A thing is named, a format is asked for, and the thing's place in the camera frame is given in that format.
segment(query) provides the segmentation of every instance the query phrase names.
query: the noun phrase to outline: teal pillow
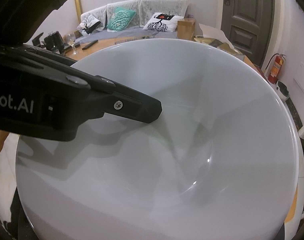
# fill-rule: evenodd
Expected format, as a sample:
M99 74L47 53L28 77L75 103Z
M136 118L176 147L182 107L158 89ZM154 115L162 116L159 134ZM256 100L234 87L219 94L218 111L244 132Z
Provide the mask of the teal pillow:
M108 23L108 29L113 31L123 31L129 25L130 21L135 16L135 11L118 7L115 9L110 22Z

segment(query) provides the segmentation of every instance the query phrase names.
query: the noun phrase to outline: sofa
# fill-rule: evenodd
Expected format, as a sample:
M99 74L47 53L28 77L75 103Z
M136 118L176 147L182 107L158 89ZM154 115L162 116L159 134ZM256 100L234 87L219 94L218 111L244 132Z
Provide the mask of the sofa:
M81 15L81 21L89 14L93 14L101 25L97 30L88 36L82 36L76 40L80 44L92 42L94 40L105 40L119 37L142 37L152 36L153 38L177 38L176 32L156 32L143 30L144 25L156 12L162 12L184 17L189 6L190 0L127 0L109 3L102 7L85 12ZM120 32L109 32L106 29L115 9L123 7L136 11L133 20L128 27Z

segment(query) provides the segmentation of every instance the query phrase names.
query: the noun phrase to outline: fire extinguisher label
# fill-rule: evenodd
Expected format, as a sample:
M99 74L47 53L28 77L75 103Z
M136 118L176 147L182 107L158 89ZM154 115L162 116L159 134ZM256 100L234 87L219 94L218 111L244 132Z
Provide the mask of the fire extinguisher label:
M279 65L278 63L274 62L274 65L271 69L271 76L272 77L276 77L277 74L279 73L281 65Z

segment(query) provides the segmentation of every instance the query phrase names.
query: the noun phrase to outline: door panel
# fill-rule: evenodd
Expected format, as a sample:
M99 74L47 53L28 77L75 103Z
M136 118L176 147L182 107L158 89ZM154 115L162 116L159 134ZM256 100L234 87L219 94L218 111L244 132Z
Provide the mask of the door panel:
M256 65L263 63L273 23L274 0L224 0L221 30Z

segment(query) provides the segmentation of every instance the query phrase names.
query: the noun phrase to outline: red fire extinguisher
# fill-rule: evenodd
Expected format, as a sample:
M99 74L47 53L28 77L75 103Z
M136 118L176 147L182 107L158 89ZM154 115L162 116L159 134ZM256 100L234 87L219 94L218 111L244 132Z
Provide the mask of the red fire extinguisher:
M268 77L268 80L272 83L272 84L275 84L276 82L277 82L277 76L279 75L279 73L280 73L280 70L281 70L281 68L282 68L282 65L283 65L283 63L284 63L284 61L285 61L285 58L284 58L284 56L285 55L283 55L283 54L275 54L275 55L277 55L276 56L276 58L275 58L275 61L274 61L274 64L273 64L273 66L272 66L272 68L271 68L271 72L270 72L270 75L269 75L269 77Z

